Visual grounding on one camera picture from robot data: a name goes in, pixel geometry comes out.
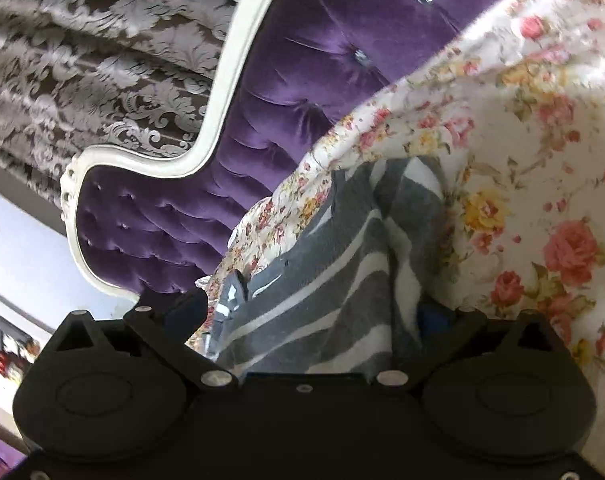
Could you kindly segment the grey white striped garment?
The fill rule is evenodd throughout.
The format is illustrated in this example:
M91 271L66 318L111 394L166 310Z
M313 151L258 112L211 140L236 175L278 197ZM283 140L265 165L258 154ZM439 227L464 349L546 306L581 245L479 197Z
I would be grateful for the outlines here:
M225 278L208 358L236 377L373 377L411 358L445 223L443 173L423 156L334 172L288 252L253 278Z

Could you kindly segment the floral bed sheet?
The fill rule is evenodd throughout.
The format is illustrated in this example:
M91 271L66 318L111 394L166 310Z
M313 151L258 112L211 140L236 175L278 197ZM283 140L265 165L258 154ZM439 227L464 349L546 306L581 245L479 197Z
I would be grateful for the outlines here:
M547 317L595 389L583 456L605 474L605 0L501 0L345 116L240 220L210 302L294 245L332 170L417 156L446 178L437 299Z

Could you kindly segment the grey damask curtain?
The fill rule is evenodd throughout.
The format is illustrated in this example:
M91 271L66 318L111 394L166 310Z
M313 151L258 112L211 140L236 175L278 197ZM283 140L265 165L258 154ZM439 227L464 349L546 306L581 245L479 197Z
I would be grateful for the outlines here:
M0 0L0 168L50 203L89 146L183 154L238 0Z

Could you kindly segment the purple tufted sofa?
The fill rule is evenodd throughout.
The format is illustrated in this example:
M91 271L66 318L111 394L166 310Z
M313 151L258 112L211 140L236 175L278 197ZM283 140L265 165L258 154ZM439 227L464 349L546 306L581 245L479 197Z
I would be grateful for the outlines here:
M80 273L128 299L193 287L316 140L497 1L240 0L185 154L97 145L69 164L63 213Z

